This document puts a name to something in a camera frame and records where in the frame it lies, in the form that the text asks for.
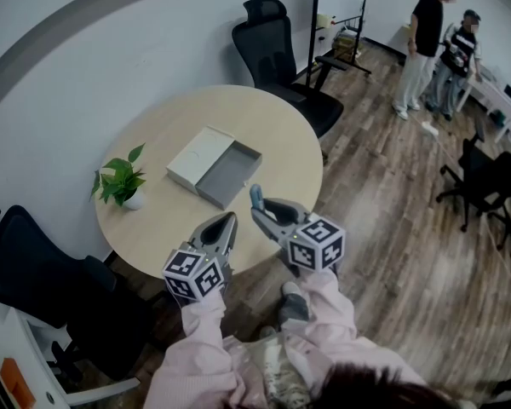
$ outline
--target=hat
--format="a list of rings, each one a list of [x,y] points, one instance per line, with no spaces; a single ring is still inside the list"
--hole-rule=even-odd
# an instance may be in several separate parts
[[[468,9],[466,12],[463,13],[463,17],[466,18],[466,17],[471,17],[471,18],[475,18],[477,21],[480,21],[480,17],[479,17],[479,14],[477,14],[474,10],[472,9]]]

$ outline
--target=pink sweater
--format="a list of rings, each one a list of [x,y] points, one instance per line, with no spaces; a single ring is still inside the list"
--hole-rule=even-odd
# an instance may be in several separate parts
[[[357,337],[352,302],[339,292],[332,272],[306,272],[298,282],[307,294],[311,319],[290,328],[286,323],[282,333],[288,359],[311,394],[318,394],[335,363],[389,367],[400,370],[406,382],[424,384],[393,351]],[[225,310],[219,291],[181,310],[186,337],[167,350],[153,376],[146,409],[221,409],[224,401],[232,406],[267,407],[263,377],[250,353],[236,338],[222,339]]]

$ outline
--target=white plant pot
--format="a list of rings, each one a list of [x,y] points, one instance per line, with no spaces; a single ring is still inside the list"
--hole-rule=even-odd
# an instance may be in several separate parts
[[[139,210],[146,201],[146,197],[140,188],[136,188],[136,192],[132,197],[123,202],[123,206],[131,210]]]

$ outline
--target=man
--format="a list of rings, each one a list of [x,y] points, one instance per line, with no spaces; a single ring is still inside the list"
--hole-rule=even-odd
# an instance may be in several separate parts
[[[431,85],[431,93],[426,108],[433,112],[440,107],[447,121],[452,120],[456,99],[469,74],[471,57],[475,60],[475,77],[482,82],[480,76],[480,44],[475,37],[479,30],[480,17],[474,10],[467,10],[461,25],[451,24],[445,34],[446,50],[441,55],[441,62]]]
[[[398,116],[407,119],[407,108],[420,110],[418,98],[432,80],[435,55],[443,27],[443,3],[454,0],[420,0],[411,16],[409,55],[393,102]]]

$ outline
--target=pants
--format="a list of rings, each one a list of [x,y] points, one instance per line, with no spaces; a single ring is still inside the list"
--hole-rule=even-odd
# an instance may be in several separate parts
[[[447,85],[446,81],[449,80],[449,78],[452,78],[451,83]],[[430,95],[428,98],[429,106],[432,108],[440,107],[443,115],[452,116],[456,107],[458,95],[465,82],[466,78],[452,72],[452,70],[440,60],[437,74],[433,78],[430,86]]]
[[[416,53],[408,55],[405,68],[399,80],[393,106],[401,112],[407,112],[409,104],[415,104],[432,80],[435,58]]]
[[[305,299],[297,294],[288,294],[278,311],[280,328],[287,320],[308,321],[308,306]]]

